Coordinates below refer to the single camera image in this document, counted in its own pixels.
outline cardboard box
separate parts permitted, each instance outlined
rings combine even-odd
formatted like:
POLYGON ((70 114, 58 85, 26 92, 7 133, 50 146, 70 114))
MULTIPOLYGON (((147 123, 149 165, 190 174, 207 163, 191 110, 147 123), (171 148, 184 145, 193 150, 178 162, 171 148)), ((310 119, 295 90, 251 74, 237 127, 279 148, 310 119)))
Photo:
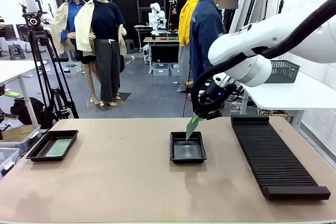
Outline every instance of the cardboard box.
POLYGON ((35 129, 33 125, 24 125, 11 130, 3 131, 1 142, 22 142, 35 129))

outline black basket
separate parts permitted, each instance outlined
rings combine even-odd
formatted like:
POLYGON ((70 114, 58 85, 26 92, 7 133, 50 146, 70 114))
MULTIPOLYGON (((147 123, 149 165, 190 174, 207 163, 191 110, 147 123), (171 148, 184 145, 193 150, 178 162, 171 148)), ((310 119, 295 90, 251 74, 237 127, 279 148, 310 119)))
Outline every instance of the black basket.
POLYGON ((265 83, 294 83, 300 66, 288 60, 272 60, 272 74, 265 83))

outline table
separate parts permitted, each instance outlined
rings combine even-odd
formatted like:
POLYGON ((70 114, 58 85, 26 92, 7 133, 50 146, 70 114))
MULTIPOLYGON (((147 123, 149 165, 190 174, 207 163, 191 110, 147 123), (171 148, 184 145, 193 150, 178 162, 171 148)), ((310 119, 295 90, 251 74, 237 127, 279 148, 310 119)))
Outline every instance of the table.
POLYGON ((230 118, 203 121, 208 159, 170 161, 170 132, 190 119, 68 119, 79 130, 62 162, 23 158, 0 182, 0 220, 34 223, 336 221, 336 172, 284 119, 270 122, 319 185, 323 202, 266 200, 230 118))
POLYGON ((293 111, 293 127, 300 128, 306 109, 335 109, 336 90, 299 72, 295 83, 265 83, 257 87, 244 87, 241 114, 246 113, 248 97, 265 110, 293 111))
POLYGON ((179 42, 179 38, 178 37, 156 37, 156 39, 153 39, 152 37, 146 37, 143 40, 144 43, 148 43, 149 46, 149 71, 148 73, 152 73, 153 70, 153 66, 152 66, 152 56, 151 56, 151 44, 156 44, 156 43, 167 43, 167 45, 169 43, 171 44, 176 44, 176 43, 180 43, 179 42))
POLYGON ((16 79, 19 80, 19 84, 26 102, 28 113, 30 119, 32 120, 31 122, 32 124, 38 124, 32 103, 29 99, 29 95, 27 93, 27 89, 23 81, 24 78, 29 78, 29 76, 26 76, 23 73, 30 71, 32 69, 35 69, 35 63, 33 60, 1 60, 0 85, 7 84, 16 79))
POLYGON ((136 26, 134 26, 134 28, 135 28, 135 29, 137 30, 137 32, 138 32, 138 38, 139 38, 139 51, 141 52, 142 47, 141 47, 140 30, 146 30, 146 29, 148 29, 148 30, 153 30, 153 28, 150 27, 150 26, 144 26, 144 25, 136 25, 136 26))

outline black shorts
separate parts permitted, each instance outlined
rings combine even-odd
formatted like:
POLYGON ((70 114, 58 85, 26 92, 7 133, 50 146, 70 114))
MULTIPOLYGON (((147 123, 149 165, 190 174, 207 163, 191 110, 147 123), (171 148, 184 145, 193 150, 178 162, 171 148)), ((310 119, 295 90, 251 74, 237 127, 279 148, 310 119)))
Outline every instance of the black shorts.
POLYGON ((82 51, 77 50, 77 47, 75 47, 75 49, 76 49, 77 56, 80 62, 82 62, 82 64, 90 64, 91 62, 96 60, 96 57, 94 55, 83 56, 82 51))

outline cream jacket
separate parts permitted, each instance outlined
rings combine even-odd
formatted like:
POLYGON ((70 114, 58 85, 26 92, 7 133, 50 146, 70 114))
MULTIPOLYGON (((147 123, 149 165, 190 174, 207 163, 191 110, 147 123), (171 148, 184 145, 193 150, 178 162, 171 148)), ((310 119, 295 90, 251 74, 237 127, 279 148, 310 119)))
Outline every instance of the cream jacket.
MULTIPOLYGON (((78 50, 83 51, 84 56, 95 55, 94 42, 89 39, 89 33, 92 32, 91 22, 94 9, 95 4, 93 0, 90 0, 79 10, 75 17, 76 45, 78 50)), ((120 54, 126 56, 127 49, 125 44, 120 46, 120 54)))
POLYGON ((69 38, 67 38, 66 41, 61 40, 62 31, 67 30, 67 22, 69 14, 68 1, 69 0, 65 0, 65 2, 58 8, 56 16, 52 21, 50 28, 50 33, 54 41, 55 47, 59 50, 61 54, 64 53, 66 48, 68 48, 71 51, 75 50, 75 47, 71 43, 69 38))

